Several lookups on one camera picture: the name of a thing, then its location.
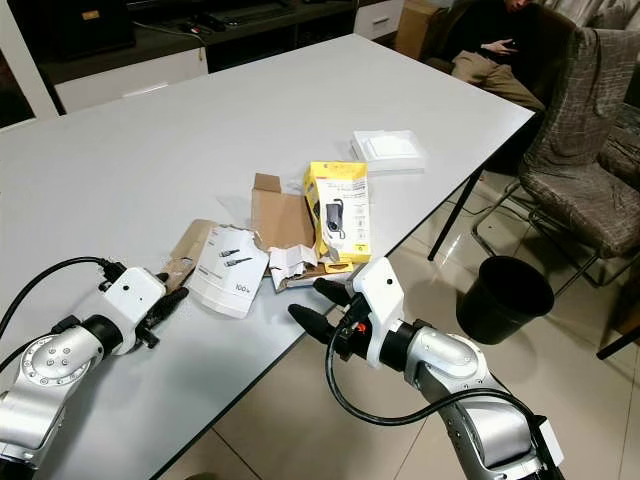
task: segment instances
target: black table leg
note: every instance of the black table leg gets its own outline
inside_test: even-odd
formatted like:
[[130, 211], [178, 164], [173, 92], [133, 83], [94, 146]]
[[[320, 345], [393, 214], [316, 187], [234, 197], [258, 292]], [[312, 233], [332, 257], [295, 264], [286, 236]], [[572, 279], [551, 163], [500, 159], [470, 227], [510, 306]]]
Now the black table leg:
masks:
[[600, 350], [596, 354], [596, 356], [600, 360], [604, 360], [605, 358], [609, 357], [610, 355], [613, 355], [614, 353], [616, 353], [622, 347], [626, 347], [630, 343], [636, 341], [638, 338], [640, 338], [640, 325], [635, 327], [630, 332], [625, 333], [623, 336], [621, 336], [615, 342], [613, 342], [610, 345], [607, 345], [606, 347], [604, 347], [602, 350]]
[[430, 262], [432, 262], [433, 259], [435, 258], [436, 253], [438, 253], [438, 250], [440, 249], [440, 245], [442, 245], [442, 242], [444, 242], [444, 239], [447, 237], [449, 230], [451, 230], [451, 227], [453, 227], [453, 223], [456, 221], [456, 218], [458, 218], [458, 215], [460, 214], [460, 210], [462, 210], [462, 207], [464, 207], [464, 204], [467, 201], [467, 198], [469, 198], [469, 195], [471, 195], [471, 190], [473, 190], [473, 187], [475, 187], [476, 183], [478, 183], [478, 179], [482, 174], [482, 170], [483, 170], [483, 167], [481, 166], [475, 172], [469, 175], [467, 184], [464, 186], [464, 190], [462, 190], [462, 194], [460, 195], [460, 198], [458, 199], [456, 206], [453, 207], [453, 211], [451, 212], [451, 215], [449, 215], [449, 218], [447, 219], [447, 223], [444, 225], [444, 228], [440, 232], [440, 235], [438, 236], [436, 243], [433, 245], [433, 248], [431, 249], [431, 251], [429, 252], [429, 255], [427, 256]]

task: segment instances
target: brown cardboard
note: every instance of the brown cardboard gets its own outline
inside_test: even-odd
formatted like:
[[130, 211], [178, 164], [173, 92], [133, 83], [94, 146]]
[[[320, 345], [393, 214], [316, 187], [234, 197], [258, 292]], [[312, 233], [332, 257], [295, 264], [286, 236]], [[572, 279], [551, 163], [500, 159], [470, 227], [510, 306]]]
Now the brown cardboard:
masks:
[[[264, 173], [256, 173], [253, 185], [251, 229], [258, 232], [265, 249], [300, 244], [313, 248], [315, 241], [313, 222], [304, 197], [282, 193], [280, 177]], [[324, 275], [327, 275], [324, 264], [319, 263], [317, 267], [309, 266], [296, 280]], [[287, 280], [282, 289], [287, 287]]]
[[167, 293], [173, 292], [182, 285], [196, 267], [209, 230], [215, 225], [216, 223], [211, 220], [196, 219], [191, 222], [171, 251], [171, 260], [162, 269], [169, 274], [169, 279], [165, 282]]
[[426, 0], [405, 0], [395, 40], [397, 52], [416, 60], [420, 57], [429, 20], [438, 8]]

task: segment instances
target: white table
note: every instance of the white table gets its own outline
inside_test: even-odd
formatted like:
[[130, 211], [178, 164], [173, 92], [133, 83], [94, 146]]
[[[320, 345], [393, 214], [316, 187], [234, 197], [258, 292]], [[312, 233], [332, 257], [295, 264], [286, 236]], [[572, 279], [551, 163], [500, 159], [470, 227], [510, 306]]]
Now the white table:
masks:
[[[348, 160], [353, 130], [411, 129], [424, 175], [371, 179], [372, 243], [385, 255], [530, 117], [530, 112], [352, 35], [0, 135], [0, 302], [64, 258], [159, 270], [194, 218], [246, 222], [255, 172], [300, 179]], [[99, 281], [60, 272], [19, 309], [13, 350], [71, 312]], [[187, 299], [155, 350], [111, 358], [68, 404], [37, 478], [143, 479], [221, 416], [301, 335], [290, 303], [311, 289], [263, 281], [233, 320]]]

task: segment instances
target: white cabinet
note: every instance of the white cabinet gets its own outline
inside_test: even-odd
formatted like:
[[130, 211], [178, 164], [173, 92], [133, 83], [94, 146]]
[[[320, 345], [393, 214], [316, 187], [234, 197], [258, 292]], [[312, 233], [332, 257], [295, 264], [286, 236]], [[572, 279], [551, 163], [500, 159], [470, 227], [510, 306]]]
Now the white cabinet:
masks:
[[404, 0], [387, 0], [358, 9], [353, 31], [373, 40], [398, 30]]
[[55, 89], [65, 110], [71, 113], [118, 98], [144, 95], [207, 72], [204, 49], [196, 48], [59, 83]]

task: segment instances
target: tiled floor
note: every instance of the tiled floor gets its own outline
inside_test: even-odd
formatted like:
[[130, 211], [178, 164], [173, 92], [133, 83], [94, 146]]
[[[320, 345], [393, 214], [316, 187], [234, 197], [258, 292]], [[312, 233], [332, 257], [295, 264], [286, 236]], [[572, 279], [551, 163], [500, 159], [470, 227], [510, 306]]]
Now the tiled floor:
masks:
[[[484, 175], [466, 208], [475, 212], [489, 205], [508, 180]], [[426, 260], [451, 208], [445, 203], [391, 261], [405, 290], [407, 318], [461, 333], [456, 300], [473, 283], [486, 254], [469, 233], [474, 216], [463, 213], [436, 260]], [[499, 253], [534, 265], [553, 287], [570, 275], [547, 241], [513, 212], [500, 210], [483, 227], [481, 233]], [[638, 349], [628, 347], [605, 362], [595, 357], [617, 290], [616, 285], [594, 290], [579, 280], [546, 318], [500, 345], [483, 347], [496, 375], [552, 420], [568, 480], [640, 477]], [[322, 346], [305, 338], [162, 480], [204, 471], [220, 480], [463, 478], [438, 418], [382, 428], [345, 413], [325, 384], [323, 354]], [[340, 362], [338, 376], [348, 396], [368, 411], [398, 415], [424, 405], [389, 369], [374, 371], [353, 359]]]

